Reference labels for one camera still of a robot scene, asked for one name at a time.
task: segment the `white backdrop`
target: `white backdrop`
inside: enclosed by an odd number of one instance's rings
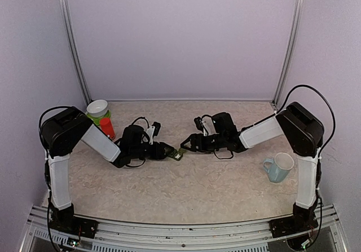
[[[93,99],[272,100],[295,0],[68,0]]]

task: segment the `green bowl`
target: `green bowl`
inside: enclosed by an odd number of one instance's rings
[[[89,119],[91,119],[91,120],[94,122],[95,125],[99,126],[99,125],[100,125],[100,120],[101,120],[102,118],[110,118],[110,117],[111,117],[111,112],[108,110],[107,113],[106,113],[103,117],[101,117],[101,118],[94,118],[94,117],[92,117],[88,112],[86,112],[85,115],[86,115]]]

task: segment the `vertical metal pole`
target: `vertical metal pole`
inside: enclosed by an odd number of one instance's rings
[[[281,72],[281,76],[280,76],[280,79],[279,79],[279,82],[277,85],[276,93],[275,93],[275,96],[272,101],[272,103],[276,107],[278,106],[278,103],[280,101],[281,94],[282,94],[282,91],[283,91],[283,88],[284,88],[284,85],[285,85],[285,82],[287,79],[289,66],[290,66],[290,63],[292,60],[293,49],[294,49],[294,45],[296,44],[298,25],[300,24],[302,6],[303,6],[303,0],[296,0],[296,4],[294,5],[292,27],[291,27],[291,32],[290,32],[289,39],[288,39],[286,56],[283,61],[282,72]]]
[[[75,71],[76,71],[77,78],[79,81],[80,89],[83,94],[85,103],[88,105],[91,103],[91,97],[90,97],[89,89],[86,84],[85,77],[84,77],[84,74],[83,74],[83,71],[82,71],[82,68],[80,65],[78,50],[76,47],[74,33],[73,33],[73,29],[72,29],[72,22],[71,22],[71,18],[70,18],[68,0],[59,0],[59,1],[60,1],[60,6],[61,6],[61,11],[63,12],[65,29],[67,31],[69,47],[70,47],[70,50],[72,53]]]

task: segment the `light blue mug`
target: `light blue mug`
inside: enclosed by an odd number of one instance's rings
[[[291,155],[287,153],[277,153],[273,159],[265,159],[263,161],[263,169],[267,172],[268,178],[272,183],[282,182],[294,166],[294,161]]]

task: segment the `table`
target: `table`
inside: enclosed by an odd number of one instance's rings
[[[240,130],[273,113],[270,103],[247,101],[127,101],[110,102],[109,108],[117,138],[133,120],[145,116],[162,124],[155,139],[176,148],[198,132],[193,122],[197,116],[228,112]],[[297,164],[280,184],[270,183],[262,168],[262,161],[278,152],[294,158],[280,136],[235,153],[232,160],[187,152],[179,162],[147,160],[137,169],[118,169],[80,142],[70,160],[72,201],[77,214],[141,223],[227,223],[290,214]]]

